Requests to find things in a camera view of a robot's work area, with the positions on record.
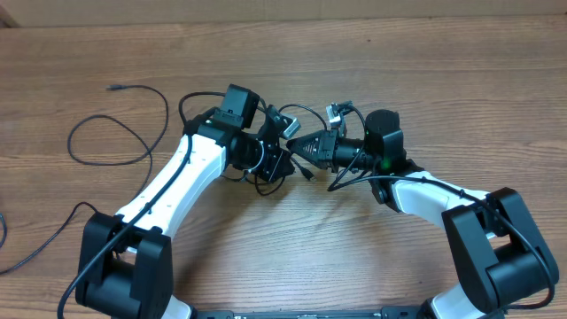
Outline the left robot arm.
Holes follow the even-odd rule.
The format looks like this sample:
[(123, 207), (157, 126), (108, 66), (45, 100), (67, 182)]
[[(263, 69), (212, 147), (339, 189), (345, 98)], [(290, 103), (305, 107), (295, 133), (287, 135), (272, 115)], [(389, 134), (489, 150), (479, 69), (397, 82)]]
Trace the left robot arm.
[(294, 166), (279, 142), (299, 121), (255, 92), (231, 84), (221, 104), (183, 120), (171, 160), (115, 215), (94, 213), (85, 225), (78, 275), (62, 297), (112, 318), (194, 318), (174, 295), (172, 241), (208, 185), (227, 167), (266, 183)]

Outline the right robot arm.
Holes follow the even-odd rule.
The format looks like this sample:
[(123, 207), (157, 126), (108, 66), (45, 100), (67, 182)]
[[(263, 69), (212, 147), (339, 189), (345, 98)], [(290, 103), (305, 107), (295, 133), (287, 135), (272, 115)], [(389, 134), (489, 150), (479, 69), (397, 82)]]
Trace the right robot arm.
[[(287, 148), (336, 179), (330, 191), (368, 183), (376, 201), (442, 228), (458, 277), (451, 289), (427, 299), (415, 318), (502, 318), (509, 310), (533, 310), (555, 297), (559, 271), (518, 192), (473, 191), (444, 182), (408, 158), (400, 116), (370, 113), (364, 136), (346, 135), (349, 106), (328, 109), (330, 126), (306, 136), (287, 135)], [(360, 175), (350, 182), (348, 171)]]

